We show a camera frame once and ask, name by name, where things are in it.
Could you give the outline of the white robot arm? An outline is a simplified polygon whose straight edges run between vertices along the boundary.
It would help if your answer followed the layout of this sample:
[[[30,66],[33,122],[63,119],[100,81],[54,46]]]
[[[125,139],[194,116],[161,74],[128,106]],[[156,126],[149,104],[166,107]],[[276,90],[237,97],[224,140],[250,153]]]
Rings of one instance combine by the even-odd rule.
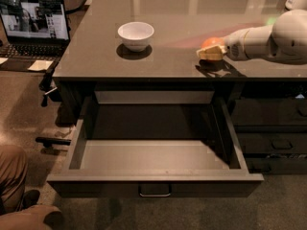
[[[219,61],[227,56],[233,61],[261,58],[283,64],[305,64],[307,11],[286,11],[271,25],[207,38],[197,50],[197,56],[206,61]]]

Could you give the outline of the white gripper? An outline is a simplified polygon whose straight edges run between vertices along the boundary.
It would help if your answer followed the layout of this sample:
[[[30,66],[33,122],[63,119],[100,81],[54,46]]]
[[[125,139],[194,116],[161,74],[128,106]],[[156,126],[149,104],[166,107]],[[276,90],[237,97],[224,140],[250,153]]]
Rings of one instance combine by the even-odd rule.
[[[249,29],[238,30],[224,37],[224,45],[209,45],[197,50],[197,56],[202,60],[219,61],[226,54],[234,61],[248,60],[245,50],[245,38]]]

